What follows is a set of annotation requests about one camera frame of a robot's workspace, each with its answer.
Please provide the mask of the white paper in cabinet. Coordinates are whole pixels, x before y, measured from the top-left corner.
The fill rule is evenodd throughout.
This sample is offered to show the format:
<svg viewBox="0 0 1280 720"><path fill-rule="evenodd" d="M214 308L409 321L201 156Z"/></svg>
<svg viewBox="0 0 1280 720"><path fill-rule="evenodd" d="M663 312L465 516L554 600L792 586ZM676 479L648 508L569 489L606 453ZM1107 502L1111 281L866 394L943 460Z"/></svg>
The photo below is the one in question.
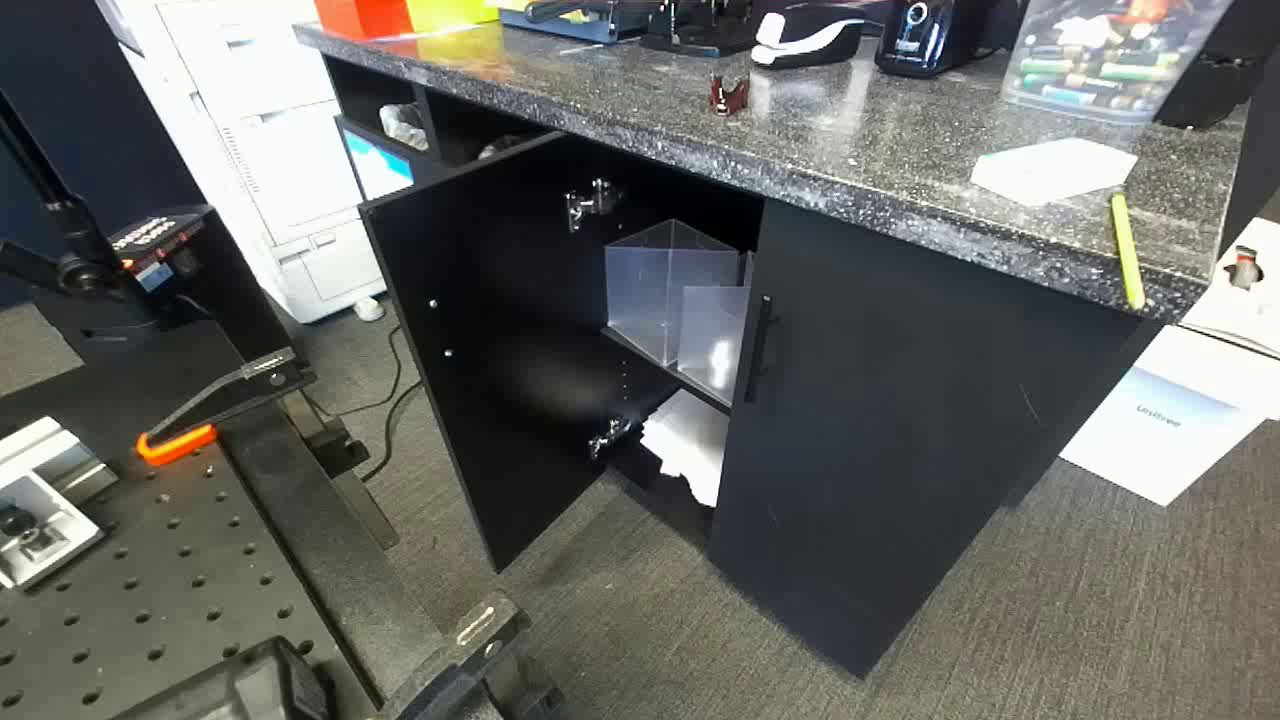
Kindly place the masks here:
<svg viewBox="0 0 1280 720"><path fill-rule="evenodd" d="M671 394L641 428L663 476L680 476L702 508L719 505L728 415L692 394Z"/></svg>

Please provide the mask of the orange box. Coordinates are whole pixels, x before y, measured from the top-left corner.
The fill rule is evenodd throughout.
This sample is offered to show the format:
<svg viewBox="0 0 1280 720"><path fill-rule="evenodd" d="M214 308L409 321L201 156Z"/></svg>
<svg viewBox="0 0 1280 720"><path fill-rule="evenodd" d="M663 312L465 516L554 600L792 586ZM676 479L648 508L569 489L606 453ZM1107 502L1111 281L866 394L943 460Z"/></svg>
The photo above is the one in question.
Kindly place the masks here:
<svg viewBox="0 0 1280 720"><path fill-rule="evenodd" d="M409 29L405 0L312 0L318 18L337 38L402 38Z"/></svg>

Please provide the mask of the white paper on floor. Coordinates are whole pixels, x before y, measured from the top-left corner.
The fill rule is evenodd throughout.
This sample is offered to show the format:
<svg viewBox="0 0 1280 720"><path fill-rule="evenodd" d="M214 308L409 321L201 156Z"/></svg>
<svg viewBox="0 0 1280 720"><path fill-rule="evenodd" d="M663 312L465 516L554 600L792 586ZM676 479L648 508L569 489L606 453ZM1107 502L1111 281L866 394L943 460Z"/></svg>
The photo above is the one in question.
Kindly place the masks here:
<svg viewBox="0 0 1280 720"><path fill-rule="evenodd" d="M1166 330L1068 439L1065 460L1168 508L1278 415L1278 357Z"/></svg>

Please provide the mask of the white filing cabinet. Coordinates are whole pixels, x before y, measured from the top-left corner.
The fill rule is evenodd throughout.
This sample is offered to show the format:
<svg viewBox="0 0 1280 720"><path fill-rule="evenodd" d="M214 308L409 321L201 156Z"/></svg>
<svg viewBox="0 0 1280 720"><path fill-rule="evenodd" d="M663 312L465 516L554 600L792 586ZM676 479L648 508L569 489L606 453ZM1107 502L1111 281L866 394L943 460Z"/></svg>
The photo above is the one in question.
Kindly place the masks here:
<svg viewBox="0 0 1280 720"><path fill-rule="evenodd" d="M295 323L385 316L312 0L98 0L184 169Z"/></svg>

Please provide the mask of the white notepad on counter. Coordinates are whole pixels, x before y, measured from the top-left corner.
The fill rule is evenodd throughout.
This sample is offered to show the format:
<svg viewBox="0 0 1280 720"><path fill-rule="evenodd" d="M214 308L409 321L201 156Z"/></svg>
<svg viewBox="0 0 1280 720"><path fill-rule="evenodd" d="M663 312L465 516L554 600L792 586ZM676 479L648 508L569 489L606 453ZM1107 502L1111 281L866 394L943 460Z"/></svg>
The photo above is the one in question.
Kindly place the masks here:
<svg viewBox="0 0 1280 720"><path fill-rule="evenodd" d="M1045 139L990 153L971 164L971 184L1013 206L1042 207L1105 189L1120 189L1137 156L1096 139Z"/></svg>

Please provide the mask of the open left cabinet door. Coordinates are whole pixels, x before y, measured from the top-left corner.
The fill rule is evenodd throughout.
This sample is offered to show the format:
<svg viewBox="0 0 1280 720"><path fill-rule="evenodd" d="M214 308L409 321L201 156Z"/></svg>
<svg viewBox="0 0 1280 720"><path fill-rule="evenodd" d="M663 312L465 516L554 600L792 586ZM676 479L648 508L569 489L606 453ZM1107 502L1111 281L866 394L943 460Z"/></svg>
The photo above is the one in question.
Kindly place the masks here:
<svg viewBox="0 0 1280 720"><path fill-rule="evenodd" d="M593 164L545 138L360 207L491 569L602 476L624 405L598 239L566 211Z"/></svg>

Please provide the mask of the yellow pencil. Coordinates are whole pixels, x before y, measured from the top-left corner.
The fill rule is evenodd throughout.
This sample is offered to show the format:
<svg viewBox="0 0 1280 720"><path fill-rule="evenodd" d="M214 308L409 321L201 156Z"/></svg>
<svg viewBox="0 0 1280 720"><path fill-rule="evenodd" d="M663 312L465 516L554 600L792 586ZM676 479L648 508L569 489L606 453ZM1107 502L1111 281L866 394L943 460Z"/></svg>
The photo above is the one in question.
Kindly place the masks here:
<svg viewBox="0 0 1280 720"><path fill-rule="evenodd" d="M1124 191L1107 197L1107 220L1111 220L1111 239L1115 239L1115 267L1120 267L1124 305L1139 312L1150 305L1150 293L1143 293L1143 277L1139 277L1137 231L1132 231Z"/></svg>

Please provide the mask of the yellow-green box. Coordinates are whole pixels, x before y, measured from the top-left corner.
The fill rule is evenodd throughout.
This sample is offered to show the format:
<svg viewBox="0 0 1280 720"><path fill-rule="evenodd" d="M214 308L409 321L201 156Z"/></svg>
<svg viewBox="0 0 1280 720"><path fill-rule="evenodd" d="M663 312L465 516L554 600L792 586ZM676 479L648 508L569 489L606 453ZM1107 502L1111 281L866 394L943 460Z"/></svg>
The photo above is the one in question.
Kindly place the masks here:
<svg viewBox="0 0 1280 720"><path fill-rule="evenodd" d="M467 25L496 25L487 0L405 0L413 33L447 33Z"/></svg>

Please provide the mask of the white and black stapler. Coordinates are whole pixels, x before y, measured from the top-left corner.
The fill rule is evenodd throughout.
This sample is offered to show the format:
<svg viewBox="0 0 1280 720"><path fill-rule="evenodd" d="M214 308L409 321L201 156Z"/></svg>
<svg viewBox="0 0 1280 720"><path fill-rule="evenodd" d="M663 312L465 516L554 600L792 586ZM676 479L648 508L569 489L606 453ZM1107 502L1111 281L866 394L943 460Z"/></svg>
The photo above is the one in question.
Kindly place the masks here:
<svg viewBox="0 0 1280 720"><path fill-rule="evenodd" d="M766 11L747 59L755 68L842 66L862 50L862 11Z"/></svg>

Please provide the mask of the metal door hinge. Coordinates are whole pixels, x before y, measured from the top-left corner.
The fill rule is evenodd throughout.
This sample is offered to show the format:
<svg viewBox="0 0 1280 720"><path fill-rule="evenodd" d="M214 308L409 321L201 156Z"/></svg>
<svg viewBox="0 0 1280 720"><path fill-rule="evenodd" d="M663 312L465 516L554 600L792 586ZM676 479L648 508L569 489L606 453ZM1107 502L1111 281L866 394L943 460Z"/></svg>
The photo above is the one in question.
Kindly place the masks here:
<svg viewBox="0 0 1280 720"><path fill-rule="evenodd" d="M590 460L606 460L627 438L636 438L636 419L609 415L606 428L590 438Z"/></svg>
<svg viewBox="0 0 1280 720"><path fill-rule="evenodd" d="M614 182L598 177L590 191L566 197L566 226L579 231L590 218L609 218L622 201L624 191Z"/></svg>

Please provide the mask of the clear box of batteries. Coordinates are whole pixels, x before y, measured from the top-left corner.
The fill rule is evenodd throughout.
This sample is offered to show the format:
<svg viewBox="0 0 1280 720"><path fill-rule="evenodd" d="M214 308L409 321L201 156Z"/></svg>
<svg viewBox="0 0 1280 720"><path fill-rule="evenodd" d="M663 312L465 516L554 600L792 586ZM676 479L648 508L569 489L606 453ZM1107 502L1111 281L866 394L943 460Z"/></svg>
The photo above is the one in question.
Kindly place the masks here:
<svg viewBox="0 0 1280 720"><path fill-rule="evenodd" d="M1029 0L1004 101L1151 121L1234 0Z"/></svg>

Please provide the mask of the silver metal bracket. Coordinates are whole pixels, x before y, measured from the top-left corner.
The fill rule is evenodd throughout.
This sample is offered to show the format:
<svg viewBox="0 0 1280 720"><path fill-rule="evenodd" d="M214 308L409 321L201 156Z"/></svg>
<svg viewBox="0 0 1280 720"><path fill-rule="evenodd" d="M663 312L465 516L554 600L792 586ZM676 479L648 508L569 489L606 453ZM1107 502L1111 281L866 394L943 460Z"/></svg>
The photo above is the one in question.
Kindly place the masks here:
<svg viewBox="0 0 1280 720"><path fill-rule="evenodd" d="M103 528L86 514L117 486L72 428L40 415L0 439L0 589L33 589L82 552Z"/></svg>

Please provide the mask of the black perforated breadboard table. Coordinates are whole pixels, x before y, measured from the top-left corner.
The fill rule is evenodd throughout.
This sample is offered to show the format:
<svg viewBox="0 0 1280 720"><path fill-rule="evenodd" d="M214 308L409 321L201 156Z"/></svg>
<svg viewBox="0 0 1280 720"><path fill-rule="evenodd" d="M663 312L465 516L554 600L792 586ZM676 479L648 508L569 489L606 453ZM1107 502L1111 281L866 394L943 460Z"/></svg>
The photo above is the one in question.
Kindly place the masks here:
<svg viewBox="0 0 1280 720"><path fill-rule="evenodd" d="M341 720L372 717L318 593L222 449L128 467L90 516L103 536L86 558L0 595L0 720L117 720L270 637L312 663Z"/></svg>

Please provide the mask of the black speaker device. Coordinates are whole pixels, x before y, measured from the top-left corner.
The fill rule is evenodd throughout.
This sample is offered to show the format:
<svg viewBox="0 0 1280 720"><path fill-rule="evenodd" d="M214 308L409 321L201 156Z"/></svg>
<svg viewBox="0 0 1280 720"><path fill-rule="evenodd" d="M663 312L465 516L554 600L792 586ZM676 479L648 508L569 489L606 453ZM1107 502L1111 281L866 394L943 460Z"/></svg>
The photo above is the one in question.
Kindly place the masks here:
<svg viewBox="0 0 1280 720"><path fill-rule="evenodd" d="M894 0L876 66L890 77L933 82L983 50L990 0Z"/></svg>

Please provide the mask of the white box with penguin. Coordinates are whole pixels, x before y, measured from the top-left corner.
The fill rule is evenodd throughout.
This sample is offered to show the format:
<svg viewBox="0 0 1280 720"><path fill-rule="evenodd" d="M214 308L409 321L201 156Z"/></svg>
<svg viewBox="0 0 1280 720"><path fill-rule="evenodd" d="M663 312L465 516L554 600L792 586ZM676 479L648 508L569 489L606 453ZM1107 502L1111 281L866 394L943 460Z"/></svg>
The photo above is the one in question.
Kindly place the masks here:
<svg viewBox="0 0 1280 720"><path fill-rule="evenodd" d="M1220 257L1209 293L1190 312L1192 330L1280 351L1280 226L1255 218Z"/></svg>

